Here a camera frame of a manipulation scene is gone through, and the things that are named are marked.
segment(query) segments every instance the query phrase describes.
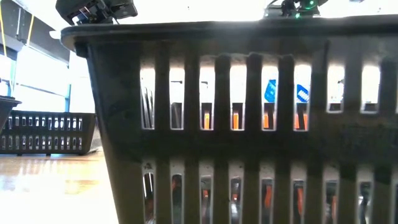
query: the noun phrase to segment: laundry basket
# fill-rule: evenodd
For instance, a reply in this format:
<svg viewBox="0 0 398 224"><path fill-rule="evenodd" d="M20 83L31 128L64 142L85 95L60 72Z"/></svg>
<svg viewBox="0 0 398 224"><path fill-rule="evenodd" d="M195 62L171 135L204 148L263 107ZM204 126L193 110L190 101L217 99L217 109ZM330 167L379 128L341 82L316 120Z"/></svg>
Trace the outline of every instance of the laundry basket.
<svg viewBox="0 0 398 224"><path fill-rule="evenodd" d="M63 30L62 42L88 61L120 223L397 220L398 16L76 26ZM344 95L330 111L327 81L334 74L328 71L336 63L345 71ZM369 63L381 76L376 111L362 107ZM301 64L310 65L302 110L308 128L296 129L294 76ZM239 130L231 129L229 97L235 65L246 66ZM263 127L268 65L279 74L271 129ZM185 72L181 129L170 128L169 76L176 67ZM149 126L142 119L144 69L155 76ZM199 94L204 71L215 74L206 128ZM182 176L182 217L171 203L175 174Z"/></svg>
<svg viewBox="0 0 398 224"><path fill-rule="evenodd" d="M4 126L7 121L7 117L11 112L12 108L17 106L20 101L16 101L14 97L0 96L0 128Z"/></svg>
<svg viewBox="0 0 398 224"><path fill-rule="evenodd" d="M0 154L79 154L102 146L92 113L11 111L0 135Z"/></svg>

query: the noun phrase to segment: orange object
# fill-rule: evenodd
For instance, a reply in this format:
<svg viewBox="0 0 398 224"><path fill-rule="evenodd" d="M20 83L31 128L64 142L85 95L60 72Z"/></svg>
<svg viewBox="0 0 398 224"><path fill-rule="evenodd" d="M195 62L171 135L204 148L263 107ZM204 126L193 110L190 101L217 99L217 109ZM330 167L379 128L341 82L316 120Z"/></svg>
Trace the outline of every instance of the orange object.
<svg viewBox="0 0 398 224"><path fill-rule="evenodd" d="M296 114L295 119L294 119L294 128L295 129L300 129L300 122L299 122L299 115Z"/></svg>
<svg viewBox="0 0 398 224"><path fill-rule="evenodd" d="M264 114L264 129L269 128L269 120L268 120L268 114Z"/></svg>
<svg viewBox="0 0 398 224"><path fill-rule="evenodd" d="M307 124L308 124L308 115L303 114L304 118L304 130L307 130ZM294 120L294 128L295 129L300 129L300 122L299 122L299 116L296 114L295 120Z"/></svg>
<svg viewBox="0 0 398 224"><path fill-rule="evenodd" d="M307 125L308 125L308 115L304 114L304 130L307 130Z"/></svg>
<svg viewBox="0 0 398 224"><path fill-rule="evenodd" d="M264 199L264 205L266 206L267 209L271 208L271 202L272 202L272 186L267 186L266 190L266 197Z"/></svg>
<svg viewBox="0 0 398 224"><path fill-rule="evenodd" d="M303 189L299 188L297 189L297 208L300 216L303 213L303 199L304 199L304 191Z"/></svg>
<svg viewBox="0 0 398 224"><path fill-rule="evenodd" d="M239 129L239 114L238 113L234 113L233 114L233 123L232 123L232 127L234 130L238 130Z"/></svg>
<svg viewBox="0 0 398 224"><path fill-rule="evenodd" d="M333 196L331 200L331 217L336 219L336 196Z"/></svg>
<svg viewBox="0 0 398 224"><path fill-rule="evenodd" d="M205 130L210 129L210 114L205 113Z"/></svg>

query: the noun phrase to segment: blue object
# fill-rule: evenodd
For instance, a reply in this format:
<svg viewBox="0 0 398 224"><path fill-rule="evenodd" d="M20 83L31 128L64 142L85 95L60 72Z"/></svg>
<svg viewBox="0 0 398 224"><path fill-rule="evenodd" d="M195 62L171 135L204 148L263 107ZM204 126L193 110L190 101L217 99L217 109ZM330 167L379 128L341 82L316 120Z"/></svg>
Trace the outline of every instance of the blue object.
<svg viewBox="0 0 398 224"><path fill-rule="evenodd" d="M264 98L269 103L275 103L275 91L276 91L276 80L269 80L266 92L264 93Z"/></svg>
<svg viewBox="0 0 398 224"><path fill-rule="evenodd" d="M297 98L298 100L300 100L301 103L307 103L310 99L308 90L302 85L297 85Z"/></svg>
<svg viewBox="0 0 398 224"><path fill-rule="evenodd" d="M275 93L276 93L276 80L269 80L264 93L264 98L268 103L275 103ZM301 103L308 103L310 99L309 91L302 85L297 85L297 99Z"/></svg>

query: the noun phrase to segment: basket slot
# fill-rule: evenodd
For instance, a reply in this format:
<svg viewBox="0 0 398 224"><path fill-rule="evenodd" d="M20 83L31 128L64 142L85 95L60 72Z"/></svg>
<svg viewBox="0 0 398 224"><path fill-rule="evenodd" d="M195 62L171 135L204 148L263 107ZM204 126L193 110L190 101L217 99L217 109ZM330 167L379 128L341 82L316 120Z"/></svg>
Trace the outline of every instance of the basket slot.
<svg viewBox="0 0 398 224"><path fill-rule="evenodd" d="M244 164L239 161L232 161L228 164L228 169L229 169L228 175L229 175L230 224L240 224L242 219L242 207L243 207L243 197L244 197L243 195Z"/></svg>
<svg viewBox="0 0 398 224"><path fill-rule="evenodd" d="M60 143L61 143L61 150L63 150L64 145L65 145L65 138L63 136L61 136Z"/></svg>
<svg viewBox="0 0 398 224"><path fill-rule="evenodd" d="M44 149L45 149L45 136L42 136L42 143L41 143L41 145L42 145L42 149L44 150Z"/></svg>
<svg viewBox="0 0 398 224"><path fill-rule="evenodd" d="M29 116L28 125L29 125L29 127L33 127L33 117L32 116Z"/></svg>
<svg viewBox="0 0 398 224"><path fill-rule="evenodd" d="M184 173L184 161L182 159L170 160L172 223L176 224L181 224L183 222L183 185L185 184Z"/></svg>
<svg viewBox="0 0 398 224"><path fill-rule="evenodd" d="M67 118L67 131L70 131L70 118Z"/></svg>
<svg viewBox="0 0 398 224"><path fill-rule="evenodd" d="M365 64L362 68L361 84L361 112L377 113L380 82L380 68L378 65Z"/></svg>
<svg viewBox="0 0 398 224"><path fill-rule="evenodd" d="M357 178L357 196L356 213L358 223L369 223L373 214L373 167L358 166L356 172Z"/></svg>
<svg viewBox="0 0 398 224"><path fill-rule="evenodd" d="M166 45L159 44L155 56L155 129L170 129L170 60Z"/></svg>
<svg viewBox="0 0 398 224"><path fill-rule="evenodd" d="M33 149L33 136L29 136L28 147L29 147L29 150Z"/></svg>
<svg viewBox="0 0 398 224"><path fill-rule="evenodd" d="M62 117L60 121L60 129L63 131L65 129L65 118Z"/></svg>
<svg viewBox="0 0 398 224"><path fill-rule="evenodd" d="M340 179L337 203L337 224L356 223L358 194L356 193L356 166L340 165Z"/></svg>
<svg viewBox="0 0 398 224"><path fill-rule="evenodd" d="M316 83L316 85L311 86L311 92L317 93L311 96L311 104L318 104L316 107L317 110L323 110L322 108L322 100L323 94L325 94L325 90L328 92L328 113L341 113L342 107L341 104L343 102L343 91L342 87L344 86L344 66L339 64L330 64L327 71L327 76L323 74L325 67L327 66L327 62L321 62L318 60L318 63L322 64L322 68L319 72L314 71L312 73L311 83Z"/></svg>
<svg viewBox="0 0 398 224"><path fill-rule="evenodd" d="M277 100L277 130L291 132L293 130L294 111L294 60L292 56L285 56L278 64L278 100Z"/></svg>
<svg viewBox="0 0 398 224"><path fill-rule="evenodd" d="M215 104L215 59L202 56L200 59L200 128L214 129Z"/></svg>
<svg viewBox="0 0 398 224"><path fill-rule="evenodd" d="M190 47L185 54L185 88L184 88L184 129L199 130L200 110L195 105L200 105L200 61L196 47Z"/></svg>
<svg viewBox="0 0 398 224"><path fill-rule="evenodd" d="M170 68L170 128L173 130L183 130L183 104L185 71L179 64L172 65Z"/></svg>
<svg viewBox="0 0 398 224"><path fill-rule="evenodd" d="M197 174L194 166L189 166L190 170L193 171L192 174ZM200 161L199 163L199 177L200 177L200 219L199 223L201 224L212 224L213 223L213 214L214 214L214 206L213 206L213 194L214 194L214 187L213 187L213 182L214 182L214 163L213 161ZM193 200L194 197L190 196L189 194L185 194L185 197L190 197L192 199L191 205L196 205L197 203Z"/></svg>
<svg viewBox="0 0 398 224"><path fill-rule="evenodd" d="M243 131L245 125L245 101L246 101L246 58L242 56L233 57L229 76L229 98L230 98L230 127L233 131Z"/></svg>
<svg viewBox="0 0 398 224"><path fill-rule="evenodd" d="M6 137L1 136L1 149L6 150Z"/></svg>
<svg viewBox="0 0 398 224"><path fill-rule="evenodd" d="M67 137L66 145L67 145L67 150L69 150L70 149L70 137L69 136Z"/></svg>
<svg viewBox="0 0 398 224"><path fill-rule="evenodd" d="M307 188L307 168L305 164L293 162L290 170L290 179L292 180L290 189L290 218L293 224L303 223L306 188Z"/></svg>
<svg viewBox="0 0 398 224"><path fill-rule="evenodd" d="M73 128L74 131L76 131L76 127L77 127L77 119L76 119L76 118L73 118L73 121L72 121L72 128Z"/></svg>
<svg viewBox="0 0 398 224"><path fill-rule="evenodd" d="M77 144L76 137L73 137L73 140L72 140L72 149L73 150L76 150L76 144Z"/></svg>
<svg viewBox="0 0 398 224"><path fill-rule="evenodd" d="M12 135L8 136L8 149L12 150Z"/></svg>
<svg viewBox="0 0 398 224"><path fill-rule="evenodd" d="M308 131L308 104L310 102L310 89L312 67L308 63L295 62L294 67L294 92L295 92L295 131Z"/></svg>
<svg viewBox="0 0 398 224"><path fill-rule="evenodd" d="M49 150L51 150L52 149L52 137L51 136L49 136L49 138L48 138L47 145L49 147Z"/></svg>
<svg viewBox="0 0 398 224"><path fill-rule="evenodd" d="M244 128L246 131L258 132L261 128L261 78L262 57L251 54L246 60L246 101L244 107Z"/></svg>
<svg viewBox="0 0 398 224"><path fill-rule="evenodd" d="M156 192L156 163L154 160L142 162L143 191L144 191L144 218L146 223L157 219L157 192Z"/></svg>
<svg viewBox="0 0 398 224"><path fill-rule="evenodd" d="M276 112L275 103L264 103L263 125L264 131L275 131L276 127Z"/></svg>
<svg viewBox="0 0 398 224"><path fill-rule="evenodd" d="M275 190L275 165L273 162L269 161L261 161L259 164L260 167L260 223L272 223L272 210L274 208L274 190ZM249 176L246 176L246 182L249 182ZM244 194L246 194L247 191L250 189L244 188ZM243 201L244 203L244 212L243 212L243 218L245 220L246 216L246 202L245 200Z"/></svg>
<svg viewBox="0 0 398 224"><path fill-rule="evenodd" d="M52 117L49 116L49 130L52 129Z"/></svg>
<svg viewBox="0 0 398 224"><path fill-rule="evenodd" d="M79 118L78 128L79 131L83 131L83 118Z"/></svg>
<svg viewBox="0 0 398 224"><path fill-rule="evenodd" d="M8 130L12 129L12 115L8 116Z"/></svg>
<svg viewBox="0 0 398 224"><path fill-rule="evenodd" d="M58 145L59 145L59 140L58 140L58 136L54 137L54 149L58 150Z"/></svg>
<svg viewBox="0 0 398 224"><path fill-rule="evenodd" d="M54 118L54 130L58 130L58 126L59 126L58 118L55 117Z"/></svg>
<svg viewBox="0 0 398 224"><path fill-rule="evenodd" d="M15 150L19 150L19 136L15 136Z"/></svg>
<svg viewBox="0 0 398 224"><path fill-rule="evenodd" d="M22 136L22 149L26 149L26 136Z"/></svg>
<svg viewBox="0 0 398 224"><path fill-rule="evenodd" d="M39 149L40 146L40 138L39 136L35 137L35 149Z"/></svg>
<svg viewBox="0 0 398 224"><path fill-rule="evenodd" d="M392 115L397 111L397 64L383 60L380 71L379 112Z"/></svg>
<svg viewBox="0 0 398 224"><path fill-rule="evenodd" d="M214 101L214 130L230 130L230 84L229 71L231 68L230 58L221 55L215 62L215 101Z"/></svg>

